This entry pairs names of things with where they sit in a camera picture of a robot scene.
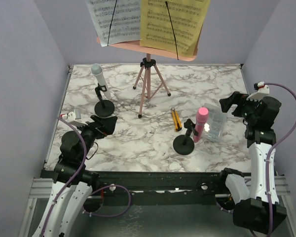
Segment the black microphone stand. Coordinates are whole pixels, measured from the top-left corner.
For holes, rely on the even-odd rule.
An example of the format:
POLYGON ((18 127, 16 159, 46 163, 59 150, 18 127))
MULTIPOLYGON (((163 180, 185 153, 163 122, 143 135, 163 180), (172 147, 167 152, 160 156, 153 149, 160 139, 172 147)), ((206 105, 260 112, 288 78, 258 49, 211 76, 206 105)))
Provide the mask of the black microphone stand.
POLYGON ((111 94, 105 85, 99 85, 95 88, 95 93, 99 99, 94 107, 94 112, 97 116, 107 118, 115 111, 115 105, 110 100, 111 94))
POLYGON ((185 134, 179 135, 174 139, 173 148, 179 155, 186 156, 194 150, 194 141, 190 136, 192 133, 198 136, 198 132, 195 130, 195 124, 191 119, 184 122, 184 128, 186 128, 185 134))

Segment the pink microphone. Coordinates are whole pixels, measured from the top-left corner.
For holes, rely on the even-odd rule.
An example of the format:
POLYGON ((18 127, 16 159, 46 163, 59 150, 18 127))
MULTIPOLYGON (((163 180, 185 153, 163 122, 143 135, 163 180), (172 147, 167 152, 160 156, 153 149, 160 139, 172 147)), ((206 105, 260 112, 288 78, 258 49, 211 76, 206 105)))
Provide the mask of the pink microphone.
POLYGON ((204 125, 206 124, 209 117, 209 111, 206 107, 201 107, 198 109, 196 113, 196 123, 195 123, 195 131, 198 133, 194 134, 193 141, 194 143, 198 143, 201 139, 204 125))

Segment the white microphone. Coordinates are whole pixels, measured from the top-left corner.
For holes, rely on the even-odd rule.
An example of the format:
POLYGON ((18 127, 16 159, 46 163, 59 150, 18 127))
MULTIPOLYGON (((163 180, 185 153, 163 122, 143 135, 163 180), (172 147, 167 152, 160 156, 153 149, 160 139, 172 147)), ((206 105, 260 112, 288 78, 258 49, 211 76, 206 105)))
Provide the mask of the white microphone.
POLYGON ((100 64, 93 64, 91 66, 91 73, 96 78, 98 85, 105 97, 110 100, 111 92, 109 91, 109 87, 106 83, 102 66, 100 64))

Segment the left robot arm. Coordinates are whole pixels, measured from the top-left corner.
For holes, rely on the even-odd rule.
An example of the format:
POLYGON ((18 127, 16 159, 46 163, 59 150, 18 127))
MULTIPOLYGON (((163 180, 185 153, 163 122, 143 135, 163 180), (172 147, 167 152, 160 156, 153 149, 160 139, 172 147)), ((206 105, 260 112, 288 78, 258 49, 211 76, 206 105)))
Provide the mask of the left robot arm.
POLYGON ((98 173, 86 170, 85 161, 96 140, 112 135, 117 117, 91 116, 83 122, 73 112, 58 120, 71 128, 62 137, 59 160, 54 168, 51 192, 35 237, 67 237, 89 195, 99 191, 98 173))

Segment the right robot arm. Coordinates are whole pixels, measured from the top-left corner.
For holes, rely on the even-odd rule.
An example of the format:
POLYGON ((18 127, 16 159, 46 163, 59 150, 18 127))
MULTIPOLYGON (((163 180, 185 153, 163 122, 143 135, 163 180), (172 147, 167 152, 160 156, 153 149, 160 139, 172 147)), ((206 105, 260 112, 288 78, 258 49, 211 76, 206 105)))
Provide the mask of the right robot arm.
POLYGON ((276 193, 273 164, 276 134, 272 126, 282 104, 270 96, 250 100, 248 94, 235 91, 221 99, 220 105, 224 113, 236 105, 232 115, 246 123, 251 180, 248 187, 243 174, 226 169, 226 176, 217 181, 217 188, 224 194, 231 193, 235 203, 234 225, 270 235, 287 217, 276 193))

